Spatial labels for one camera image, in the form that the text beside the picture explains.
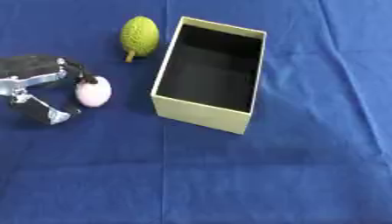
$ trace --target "box rim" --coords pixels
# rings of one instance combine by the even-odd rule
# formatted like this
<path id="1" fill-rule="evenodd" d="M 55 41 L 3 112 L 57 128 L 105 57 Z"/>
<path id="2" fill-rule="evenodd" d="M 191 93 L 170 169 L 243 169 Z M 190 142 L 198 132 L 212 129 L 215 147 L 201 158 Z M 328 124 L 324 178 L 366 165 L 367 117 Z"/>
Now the box rim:
<path id="1" fill-rule="evenodd" d="M 225 110 L 227 112 L 237 113 L 237 114 L 241 114 L 241 115 L 245 115 L 245 116 L 250 116 L 251 115 L 249 112 L 243 112 L 243 111 L 234 110 L 234 109 L 230 109 L 230 108 L 220 108 L 220 107 L 215 107 L 215 106 L 212 106 L 212 105 L 202 104 L 202 103 L 198 103 L 198 102 L 194 102 L 194 101 L 184 101 L 184 100 L 167 97 L 167 96 L 160 95 L 160 94 L 153 95 L 152 97 L 153 98 L 160 98 L 160 99 L 164 99 L 164 100 L 168 100 L 168 101 L 175 101 L 175 102 L 182 102 L 182 103 L 192 104 L 194 106 L 205 107 L 205 108 L 210 108 L 210 109 Z"/>
<path id="2" fill-rule="evenodd" d="M 168 97 L 168 96 L 163 96 L 163 95 L 157 94 L 159 85 L 160 85 L 161 80 L 163 79 L 163 76 L 164 76 L 164 73 L 165 73 L 165 68 L 167 66 L 167 63 L 169 62 L 169 58 L 172 56 L 173 48 L 174 48 L 175 44 L 177 43 L 177 40 L 178 40 L 178 37 L 179 37 L 179 32 L 181 31 L 182 26 L 186 24 L 186 20 L 187 19 L 200 21 L 202 23 L 209 23 L 209 24 L 221 25 L 221 26 L 226 26 L 226 27 L 232 27 L 232 28 L 235 28 L 235 29 L 240 29 L 240 30 L 244 30 L 244 31 L 251 31 L 251 32 L 262 34 L 262 44 L 260 46 L 261 47 L 261 51 L 260 51 L 261 53 L 260 53 L 259 60 L 258 60 L 258 63 L 257 63 L 258 68 L 257 68 L 257 74 L 256 74 L 256 79 L 255 79 L 255 84 L 254 84 L 255 87 L 254 87 L 254 91 L 253 91 L 253 94 L 252 94 L 252 102 L 251 102 L 251 105 L 250 105 L 250 111 L 249 112 L 243 112 L 243 111 L 234 110 L 234 109 L 230 109 L 230 108 L 215 107 L 215 106 L 212 106 L 212 105 L 197 103 L 197 102 L 194 102 L 194 101 L 184 101 L 184 100 L 175 99 L 175 98 L 171 98 L 171 97 Z M 258 90 L 260 76 L 261 76 L 261 71 L 262 71 L 266 38 L 267 38 L 267 32 L 266 31 L 259 31 L 259 30 L 244 28 L 244 27 L 235 26 L 235 25 L 231 25 L 231 24 L 222 24 L 222 23 L 207 21 L 207 20 L 204 20 L 204 19 L 182 16 L 180 18 L 180 20 L 178 21 L 176 30 L 175 30 L 175 32 L 173 34 L 172 39 L 171 39 L 171 43 L 169 44 L 169 47 L 168 47 L 168 49 L 167 49 L 167 51 L 166 51 L 166 53 L 164 55 L 164 60 L 162 62 L 162 65 L 159 68 L 159 71 L 158 71 L 158 74 L 157 74 L 157 78 L 154 80 L 154 85 L 152 87 L 152 90 L 150 91 L 150 97 L 159 97 L 159 98 L 166 99 L 166 100 L 171 100 L 171 101 L 190 103 L 190 104 L 193 104 L 193 105 L 209 107 L 211 109 L 222 109 L 222 110 L 226 110 L 226 111 L 240 113 L 242 115 L 252 115 L 253 111 L 254 111 L 255 103 L 256 103 L 256 95 L 257 95 L 257 90 Z"/>

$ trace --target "box wall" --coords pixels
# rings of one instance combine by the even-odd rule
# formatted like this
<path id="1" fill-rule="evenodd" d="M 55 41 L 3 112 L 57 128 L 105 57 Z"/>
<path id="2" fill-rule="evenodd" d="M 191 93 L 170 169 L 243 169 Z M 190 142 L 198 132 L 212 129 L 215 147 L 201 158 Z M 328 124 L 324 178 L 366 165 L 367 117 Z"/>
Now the box wall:
<path id="1" fill-rule="evenodd" d="M 153 96 L 152 100 L 159 116 L 181 122 L 198 124 L 236 134 L 243 134 L 249 123 L 250 114 L 247 113 L 163 96 Z"/>

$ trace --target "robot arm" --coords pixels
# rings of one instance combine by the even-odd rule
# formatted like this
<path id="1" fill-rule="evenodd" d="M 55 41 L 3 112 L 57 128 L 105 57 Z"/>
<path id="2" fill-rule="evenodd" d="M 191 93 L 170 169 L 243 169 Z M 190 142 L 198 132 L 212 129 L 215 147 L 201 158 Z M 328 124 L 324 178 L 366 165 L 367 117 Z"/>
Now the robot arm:
<path id="1" fill-rule="evenodd" d="M 27 88 L 68 78 L 76 83 L 96 83 L 81 64 L 67 59 L 35 55 L 0 59 L 0 95 L 9 98 L 14 109 L 42 123 L 63 123 L 81 111 L 76 107 L 58 110 L 30 94 Z"/>

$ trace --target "white box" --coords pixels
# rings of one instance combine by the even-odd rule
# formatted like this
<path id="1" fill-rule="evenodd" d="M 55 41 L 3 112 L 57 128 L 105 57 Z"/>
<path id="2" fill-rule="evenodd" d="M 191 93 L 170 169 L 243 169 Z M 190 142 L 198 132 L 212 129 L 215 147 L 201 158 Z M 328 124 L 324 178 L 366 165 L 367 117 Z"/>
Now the white box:
<path id="1" fill-rule="evenodd" d="M 157 114 L 243 134 L 253 114 L 265 31 L 182 17 L 157 74 Z"/>

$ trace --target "table surface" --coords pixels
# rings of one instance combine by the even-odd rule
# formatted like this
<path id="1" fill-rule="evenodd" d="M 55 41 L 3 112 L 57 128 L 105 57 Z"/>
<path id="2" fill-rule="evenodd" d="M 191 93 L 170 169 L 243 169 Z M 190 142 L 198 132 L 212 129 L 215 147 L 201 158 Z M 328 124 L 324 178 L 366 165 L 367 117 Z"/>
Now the table surface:
<path id="1" fill-rule="evenodd" d="M 160 46 L 126 64 L 137 15 Z M 244 136 L 155 115 L 181 16 L 268 32 Z M 387 0 L 1 1 L 0 56 L 66 55 L 114 93 L 55 127 L 0 105 L 0 223 L 392 222 L 391 20 Z"/>

